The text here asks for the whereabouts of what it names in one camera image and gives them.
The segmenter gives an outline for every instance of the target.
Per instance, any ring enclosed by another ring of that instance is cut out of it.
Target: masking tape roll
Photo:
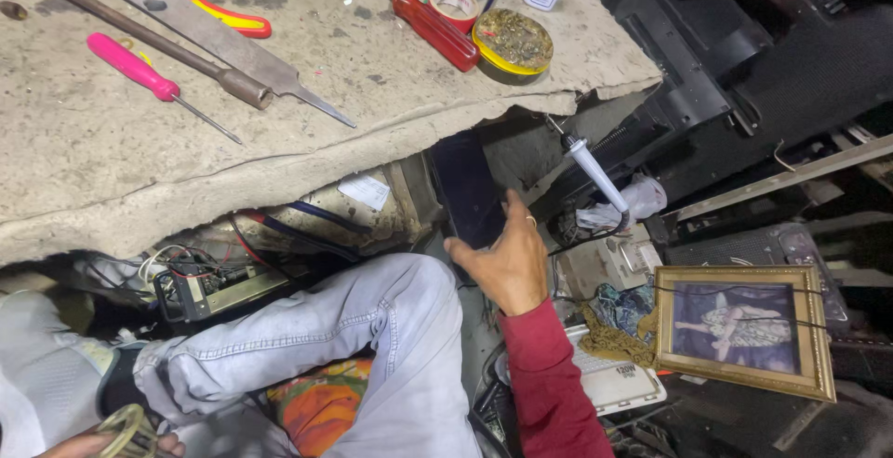
[[[428,0],[428,4],[464,34],[472,30],[480,14],[477,0]]]

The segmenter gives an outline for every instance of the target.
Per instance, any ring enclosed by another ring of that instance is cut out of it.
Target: red shirt
[[[546,299],[516,317],[500,313],[499,325],[506,336],[524,456],[613,458],[552,302]]]

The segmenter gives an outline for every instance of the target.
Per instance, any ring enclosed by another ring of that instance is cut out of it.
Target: light blue jeans
[[[134,367],[191,456],[288,456],[284,431],[245,393],[372,343],[369,386],[327,458],[480,456],[460,381],[453,273],[414,254],[374,259],[242,319],[147,345]]]

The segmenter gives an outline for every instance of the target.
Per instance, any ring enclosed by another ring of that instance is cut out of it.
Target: hand
[[[98,454],[106,445],[114,440],[115,434],[95,434],[95,429],[87,430],[73,438],[61,441],[61,443],[39,454],[37,458],[88,458]],[[186,445],[180,442],[177,434],[165,434],[158,438],[158,449],[169,452],[174,456],[183,456]]]
[[[505,315],[513,317],[548,297],[546,247],[518,192],[510,189],[506,196],[506,226],[489,251],[475,251],[454,236],[444,241],[444,249]]]

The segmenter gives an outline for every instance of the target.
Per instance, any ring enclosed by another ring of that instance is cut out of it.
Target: framed photo
[[[657,362],[703,378],[835,402],[812,266],[662,266]]]

